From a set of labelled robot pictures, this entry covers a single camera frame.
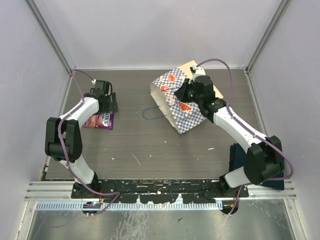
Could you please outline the purple candy snack packet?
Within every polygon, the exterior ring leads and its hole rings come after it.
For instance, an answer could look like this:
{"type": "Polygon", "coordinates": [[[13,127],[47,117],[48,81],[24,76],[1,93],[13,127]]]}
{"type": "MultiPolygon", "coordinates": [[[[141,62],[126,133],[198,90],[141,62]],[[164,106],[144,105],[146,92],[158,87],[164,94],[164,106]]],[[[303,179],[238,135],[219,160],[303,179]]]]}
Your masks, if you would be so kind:
{"type": "Polygon", "coordinates": [[[114,113],[100,113],[92,115],[84,124],[84,128],[98,128],[113,130],[114,127],[114,113]]]}

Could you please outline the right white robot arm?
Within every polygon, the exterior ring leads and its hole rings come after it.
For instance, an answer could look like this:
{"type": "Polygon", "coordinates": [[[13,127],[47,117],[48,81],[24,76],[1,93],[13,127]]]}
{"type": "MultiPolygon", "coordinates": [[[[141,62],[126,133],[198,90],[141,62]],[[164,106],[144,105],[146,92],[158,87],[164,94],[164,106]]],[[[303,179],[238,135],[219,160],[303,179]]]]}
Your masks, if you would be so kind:
{"type": "Polygon", "coordinates": [[[238,118],[222,98],[216,97],[209,76],[186,78],[174,94],[182,103],[195,103],[200,113],[233,137],[246,154],[242,167],[219,177],[218,188],[223,196],[231,197],[239,186],[259,185],[284,171],[280,139],[268,137],[238,118]]]}

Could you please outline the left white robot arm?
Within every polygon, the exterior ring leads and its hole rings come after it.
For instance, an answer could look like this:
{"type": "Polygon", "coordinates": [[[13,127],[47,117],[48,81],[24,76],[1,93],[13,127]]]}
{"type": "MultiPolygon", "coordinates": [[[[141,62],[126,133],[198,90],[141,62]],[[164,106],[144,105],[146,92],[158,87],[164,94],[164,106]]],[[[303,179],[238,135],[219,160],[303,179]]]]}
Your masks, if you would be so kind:
{"type": "Polygon", "coordinates": [[[88,198],[100,193],[97,174],[83,157],[81,128],[113,129],[114,113],[118,103],[113,86],[105,80],[93,80],[93,88],[85,93],[78,104],[59,117],[46,122],[44,151],[64,165],[73,175],[76,186],[88,198]]]}

